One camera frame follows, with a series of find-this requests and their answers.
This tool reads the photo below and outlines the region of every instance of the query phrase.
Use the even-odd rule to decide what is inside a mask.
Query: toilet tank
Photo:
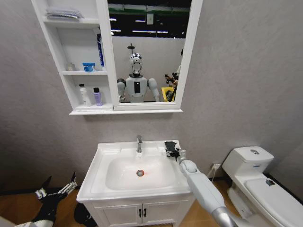
[[[233,149],[222,168],[232,177],[233,175],[255,175],[262,173],[274,159],[261,147],[243,147]]]

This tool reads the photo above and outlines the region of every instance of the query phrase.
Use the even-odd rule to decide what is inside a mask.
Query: mirror
[[[119,102],[174,102],[191,1],[107,2]]]

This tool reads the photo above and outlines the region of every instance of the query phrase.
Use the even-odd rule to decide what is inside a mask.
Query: purple bottle
[[[101,93],[98,87],[94,87],[94,97],[95,97],[96,105],[98,106],[103,105],[101,100]]]

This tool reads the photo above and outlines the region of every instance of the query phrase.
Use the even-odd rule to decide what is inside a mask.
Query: faucet
[[[141,154],[142,153],[142,149],[141,149],[141,144],[142,144],[142,136],[137,135],[137,153]]]

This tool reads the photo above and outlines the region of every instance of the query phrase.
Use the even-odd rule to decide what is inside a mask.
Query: gray wall
[[[156,79],[160,100],[163,101],[161,87],[167,87],[164,75],[171,76],[173,72],[177,71],[182,60],[181,50],[184,47],[185,39],[125,36],[113,36],[112,38],[117,78],[127,79],[133,72],[130,65],[131,52],[127,49],[127,46],[132,43],[135,46],[134,52],[138,52],[142,56],[141,74],[147,79]],[[155,100],[149,89],[144,100]]]
[[[269,171],[302,198],[302,181],[281,174],[302,176],[302,9],[301,0],[205,0],[182,114],[69,116],[30,0],[1,1],[2,189],[48,175],[62,186],[74,170],[81,183],[97,143],[141,134],[179,139],[205,173],[232,148],[260,145],[276,157]]]

